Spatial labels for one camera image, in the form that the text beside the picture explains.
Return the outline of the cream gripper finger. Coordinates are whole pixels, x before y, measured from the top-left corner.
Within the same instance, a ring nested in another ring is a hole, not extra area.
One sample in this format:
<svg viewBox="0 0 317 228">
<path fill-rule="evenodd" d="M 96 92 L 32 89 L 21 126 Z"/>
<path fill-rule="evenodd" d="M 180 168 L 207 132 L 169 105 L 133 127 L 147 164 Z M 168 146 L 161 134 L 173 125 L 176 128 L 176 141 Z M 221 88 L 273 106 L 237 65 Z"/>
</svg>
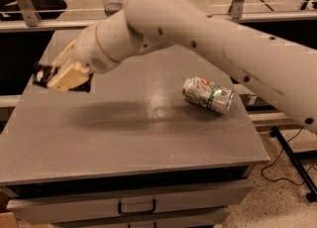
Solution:
<svg viewBox="0 0 317 228">
<path fill-rule="evenodd" d="M 90 69 L 80 62 L 67 61 L 61 66 L 54 63 L 53 69 L 57 70 L 57 74 L 50 79 L 47 87 L 56 91 L 66 92 L 89 79 Z"/>
<path fill-rule="evenodd" d="M 76 40 L 73 40 L 67 47 L 53 60 L 53 66 L 61 67 L 72 55 Z"/>
</svg>

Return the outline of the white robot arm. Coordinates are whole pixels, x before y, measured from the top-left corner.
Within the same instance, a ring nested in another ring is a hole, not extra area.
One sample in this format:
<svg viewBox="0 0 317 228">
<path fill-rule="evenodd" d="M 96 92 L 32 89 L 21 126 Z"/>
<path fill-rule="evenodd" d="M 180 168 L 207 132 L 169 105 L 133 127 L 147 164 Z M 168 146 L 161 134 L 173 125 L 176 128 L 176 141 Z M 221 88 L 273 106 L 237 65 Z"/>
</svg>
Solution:
<svg viewBox="0 0 317 228">
<path fill-rule="evenodd" d="M 90 73 L 168 45 L 184 46 L 293 121 L 317 132 L 317 53 L 297 43 L 208 15 L 187 0 L 124 0 L 53 61 L 51 89 L 67 91 Z"/>
</svg>

